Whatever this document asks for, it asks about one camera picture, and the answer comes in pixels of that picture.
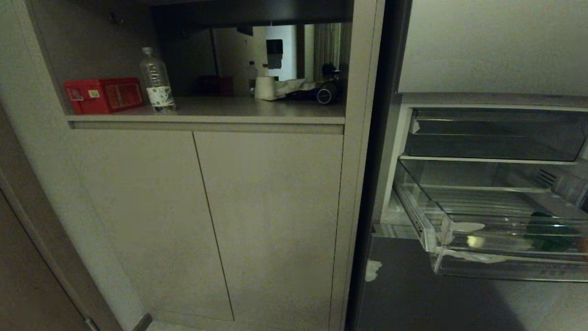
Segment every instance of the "bottle label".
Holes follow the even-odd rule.
[[[173,105],[172,88],[169,86],[149,87],[147,88],[149,101],[152,106],[169,106]]]

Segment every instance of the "door frame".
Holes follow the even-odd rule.
[[[103,331],[123,331],[49,203],[1,100],[0,189],[84,320],[91,319]]]

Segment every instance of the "floor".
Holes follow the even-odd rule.
[[[147,331],[201,331],[201,329],[153,321]]]

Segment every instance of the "red box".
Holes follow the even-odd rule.
[[[134,77],[64,83],[76,114],[109,114],[143,106],[141,86]]]

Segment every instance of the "cabinet door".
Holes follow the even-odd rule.
[[[192,133],[73,130],[70,138],[147,310],[233,320]]]
[[[588,1],[413,0],[400,92],[588,95]]]
[[[328,329],[343,137],[194,136],[235,320]]]

